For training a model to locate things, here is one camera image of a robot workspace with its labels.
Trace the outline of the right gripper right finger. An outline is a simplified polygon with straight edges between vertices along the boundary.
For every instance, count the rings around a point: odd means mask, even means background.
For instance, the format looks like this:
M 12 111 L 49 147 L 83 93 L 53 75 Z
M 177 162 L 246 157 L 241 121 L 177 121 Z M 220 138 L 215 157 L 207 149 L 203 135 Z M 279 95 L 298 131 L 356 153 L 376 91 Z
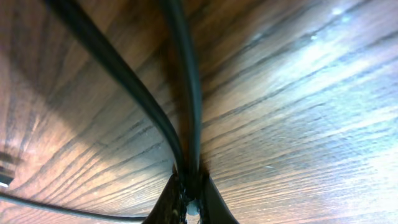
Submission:
M 202 224 L 239 224 L 209 175 L 203 177 L 200 204 Z

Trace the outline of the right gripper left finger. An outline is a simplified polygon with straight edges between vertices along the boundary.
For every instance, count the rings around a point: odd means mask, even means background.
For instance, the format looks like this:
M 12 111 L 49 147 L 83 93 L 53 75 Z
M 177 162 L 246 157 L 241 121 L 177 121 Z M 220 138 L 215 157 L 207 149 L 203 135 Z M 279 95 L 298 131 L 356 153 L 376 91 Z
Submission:
M 154 208 L 142 224 L 186 224 L 187 209 L 184 196 L 179 177 L 172 174 Z

